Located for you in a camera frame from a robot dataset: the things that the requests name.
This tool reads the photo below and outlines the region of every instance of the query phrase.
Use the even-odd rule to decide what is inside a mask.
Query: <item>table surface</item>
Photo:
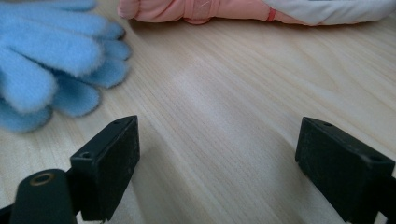
[[[124,21],[117,1],[100,2],[96,12],[126,30],[130,73],[88,116],[0,131],[0,207],[26,176],[67,170],[76,150],[130,115],[141,160],[109,223],[344,223],[294,160],[302,117],[396,160],[396,13],[330,27],[195,26]]]

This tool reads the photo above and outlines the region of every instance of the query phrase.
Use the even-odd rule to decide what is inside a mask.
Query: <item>pink fabric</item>
[[[184,18],[202,24],[212,17],[302,23],[278,12],[262,0],[120,0],[119,15],[125,19],[162,22]]]

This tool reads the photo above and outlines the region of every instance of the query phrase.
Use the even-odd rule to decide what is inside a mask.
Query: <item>screw hole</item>
[[[44,173],[41,175],[37,175],[30,180],[30,185],[32,186],[41,186],[49,183],[55,175],[53,173]]]
[[[83,153],[81,153],[80,156],[81,156],[82,158],[89,159],[89,158],[91,157],[91,153],[89,153],[89,152],[83,152]]]

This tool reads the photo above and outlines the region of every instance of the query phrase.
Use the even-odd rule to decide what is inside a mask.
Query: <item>wood grain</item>
[[[395,13],[332,27],[194,26],[124,21],[117,1],[100,3],[126,30],[129,76],[86,117],[0,131],[1,207],[23,178],[68,169],[73,152],[129,115],[141,161],[109,223],[343,223],[294,161],[304,116],[396,160]]]

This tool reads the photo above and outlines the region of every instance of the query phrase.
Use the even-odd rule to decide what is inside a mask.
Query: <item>pink cloth item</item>
[[[124,19],[202,24],[213,17],[333,25],[380,20],[396,10],[395,0],[120,0]]]

